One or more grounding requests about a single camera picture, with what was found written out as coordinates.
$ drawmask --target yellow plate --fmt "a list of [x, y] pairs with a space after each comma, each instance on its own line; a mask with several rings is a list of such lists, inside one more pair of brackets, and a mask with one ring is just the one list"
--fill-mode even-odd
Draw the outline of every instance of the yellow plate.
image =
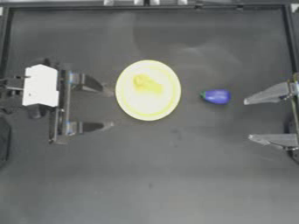
[[164, 63], [137, 61], [118, 75], [117, 104], [133, 118], [144, 121], [161, 119], [172, 113], [180, 98], [180, 81]]

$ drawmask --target blue object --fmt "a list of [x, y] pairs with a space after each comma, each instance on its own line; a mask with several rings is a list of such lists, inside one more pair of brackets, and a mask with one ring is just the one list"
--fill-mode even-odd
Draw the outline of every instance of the blue object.
[[225, 89], [212, 89], [200, 93], [200, 97], [211, 103], [227, 104], [231, 99], [229, 91]]

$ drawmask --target metal frame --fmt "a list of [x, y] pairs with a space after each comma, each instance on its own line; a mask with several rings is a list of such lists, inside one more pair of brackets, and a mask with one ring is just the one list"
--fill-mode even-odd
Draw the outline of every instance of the metal frame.
[[[1, 36], [0, 36], [0, 77], [5, 76], [5, 62], [9, 49], [9, 32], [14, 11], [163, 11], [163, 10], [196, 10], [196, 11], [281, 11], [281, 19], [284, 23], [285, 42], [289, 52], [291, 68], [293, 74], [299, 72], [299, 55], [295, 43], [295, 28], [292, 20], [292, 5], [289, 3], [204, 3], [196, 0], [101, 0], [96, 2], [42, 2], [42, 3], [2, 3], [1, 20]], [[292, 100], [293, 121], [299, 130], [299, 101]], [[57, 122], [57, 113], [52, 117]], [[82, 125], [76, 126], [77, 131], [82, 129]]]

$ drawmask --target plate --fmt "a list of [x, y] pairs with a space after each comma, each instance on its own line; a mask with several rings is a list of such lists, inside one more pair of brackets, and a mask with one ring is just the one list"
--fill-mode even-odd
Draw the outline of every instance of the plate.
[[180, 98], [180, 81], [164, 63], [137, 61], [118, 75], [116, 101], [135, 119], [155, 121], [164, 118], [176, 108]]

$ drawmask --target black table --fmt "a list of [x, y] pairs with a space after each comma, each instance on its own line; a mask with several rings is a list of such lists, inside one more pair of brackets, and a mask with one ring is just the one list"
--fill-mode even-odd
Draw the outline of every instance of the black table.
[[[0, 172], [4, 224], [289, 223], [299, 212], [299, 169], [248, 141], [281, 133], [289, 101], [243, 106], [245, 96], [291, 76], [277, 10], [17, 10], [5, 75], [40, 57], [113, 85], [139, 60], [160, 60], [181, 82], [181, 101], [140, 122], [114, 99], [74, 95], [72, 116], [116, 127], [48, 145], [48, 119], [8, 117], [10, 162]], [[227, 88], [216, 106], [199, 92]]]

